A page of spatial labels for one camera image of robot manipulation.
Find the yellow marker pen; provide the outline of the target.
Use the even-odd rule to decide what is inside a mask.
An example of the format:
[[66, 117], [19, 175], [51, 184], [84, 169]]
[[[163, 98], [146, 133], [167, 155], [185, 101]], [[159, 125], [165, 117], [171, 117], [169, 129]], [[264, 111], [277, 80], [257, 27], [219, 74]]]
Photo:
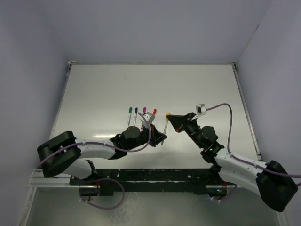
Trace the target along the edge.
[[166, 122], [165, 122], [165, 127], [164, 127], [164, 131], [163, 131], [164, 135], [166, 135], [167, 127], [168, 127], [168, 118], [166, 118]]

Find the blue marker pen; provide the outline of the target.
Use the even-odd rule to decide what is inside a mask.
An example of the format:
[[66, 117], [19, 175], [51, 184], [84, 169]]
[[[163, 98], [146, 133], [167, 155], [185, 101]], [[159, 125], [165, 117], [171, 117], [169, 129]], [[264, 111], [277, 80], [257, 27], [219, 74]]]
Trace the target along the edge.
[[138, 114], [138, 107], [135, 108], [135, 112], [134, 112], [134, 123], [133, 123], [134, 126], [136, 125], [137, 114]]

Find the green marker pen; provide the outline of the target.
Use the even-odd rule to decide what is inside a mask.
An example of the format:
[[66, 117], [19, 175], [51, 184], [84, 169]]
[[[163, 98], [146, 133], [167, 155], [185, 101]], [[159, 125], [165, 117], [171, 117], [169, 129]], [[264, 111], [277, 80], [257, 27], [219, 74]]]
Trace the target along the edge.
[[132, 116], [132, 107], [129, 108], [129, 111], [128, 111], [128, 120], [127, 120], [127, 127], [130, 126], [130, 123], [131, 123], [131, 116]]

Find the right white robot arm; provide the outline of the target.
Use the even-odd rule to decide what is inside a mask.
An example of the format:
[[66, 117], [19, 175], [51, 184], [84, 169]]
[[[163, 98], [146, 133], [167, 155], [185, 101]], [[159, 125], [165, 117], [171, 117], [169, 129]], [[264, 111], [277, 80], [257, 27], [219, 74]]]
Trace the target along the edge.
[[277, 161], [253, 161], [234, 155], [218, 143], [213, 127], [200, 127], [194, 113], [167, 115], [176, 132], [185, 132], [201, 149], [202, 158], [212, 164], [209, 179], [214, 184], [222, 181], [243, 187], [261, 197], [263, 202], [277, 212], [282, 212], [298, 191], [283, 166]]

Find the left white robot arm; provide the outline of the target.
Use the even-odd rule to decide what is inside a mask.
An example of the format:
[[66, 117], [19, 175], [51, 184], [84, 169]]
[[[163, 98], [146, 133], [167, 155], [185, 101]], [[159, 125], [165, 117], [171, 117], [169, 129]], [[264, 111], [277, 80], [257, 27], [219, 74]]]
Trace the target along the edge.
[[66, 131], [37, 148], [38, 169], [46, 178], [64, 173], [91, 185], [97, 178], [92, 158], [118, 160], [149, 145], [156, 147], [165, 139], [167, 135], [157, 131], [153, 124], [143, 130], [130, 126], [104, 142], [86, 141], [77, 138], [72, 131]]

